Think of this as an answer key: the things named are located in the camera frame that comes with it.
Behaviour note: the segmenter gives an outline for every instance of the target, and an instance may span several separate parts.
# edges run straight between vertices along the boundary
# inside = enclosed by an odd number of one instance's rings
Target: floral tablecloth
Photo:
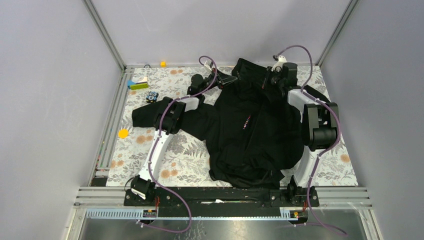
[[[224,73],[230,73],[232,67],[220,67]],[[299,66],[298,84],[303,84],[309,76],[309,66]],[[149,88],[129,90],[120,123],[120,129],[127,129],[126,138],[117,137],[106,186],[122,187],[127,180],[134,177],[146,161],[152,144],[155,129],[153,127],[133,127],[132,111],[144,106],[149,91],[159,93],[158,100],[164,96],[182,97],[190,85],[191,76],[209,73],[203,67],[175,68],[136,68],[132,78],[138,82],[148,77]],[[326,85],[320,68],[313,67],[309,85],[328,97]],[[217,87],[205,92],[205,103],[213,105],[220,95]],[[343,138],[330,152],[322,156],[322,164],[316,174],[317,186],[356,186],[358,185]],[[294,173],[292,169],[283,170],[286,176],[281,186],[286,186]],[[171,140],[164,155],[158,181],[168,187],[226,187],[224,181],[213,181],[209,176],[209,154],[204,142],[180,130]]]

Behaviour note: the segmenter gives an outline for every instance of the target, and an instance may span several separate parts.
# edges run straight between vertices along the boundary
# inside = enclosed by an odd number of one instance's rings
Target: yellow round object
[[[118,136],[119,136],[121,139],[124,139],[124,138],[128,137],[128,130],[127,130],[127,129],[122,129],[122,130],[120,130],[120,131],[118,132]]]

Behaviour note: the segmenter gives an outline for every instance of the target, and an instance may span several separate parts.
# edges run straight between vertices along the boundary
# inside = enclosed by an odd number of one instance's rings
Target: black and blue square object
[[[158,100],[158,97],[159,97],[159,93],[155,91],[149,91],[148,95],[146,96],[146,102],[149,104],[156,103],[156,101]]]

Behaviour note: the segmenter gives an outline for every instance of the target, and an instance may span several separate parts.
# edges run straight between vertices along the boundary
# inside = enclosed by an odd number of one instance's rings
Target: black wire
[[[130,179],[128,179],[128,181],[126,181],[125,185],[123,186],[123,191],[126,192],[127,190],[125,189],[125,187],[127,187],[127,184],[129,181],[133,180],[135,177],[131,177]]]

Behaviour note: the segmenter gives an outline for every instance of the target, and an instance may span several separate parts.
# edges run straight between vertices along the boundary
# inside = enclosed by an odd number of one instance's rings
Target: white wall
[[[63,236],[119,75],[82,1],[0,1],[0,239]]]
[[[93,0],[128,65],[197,64],[201,55],[235,65],[273,63],[293,44],[323,52],[349,0]],[[287,59],[308,56],[288,51]]]
[[[385,240],[423,239],[424,1],[361,1],[322,67]]]

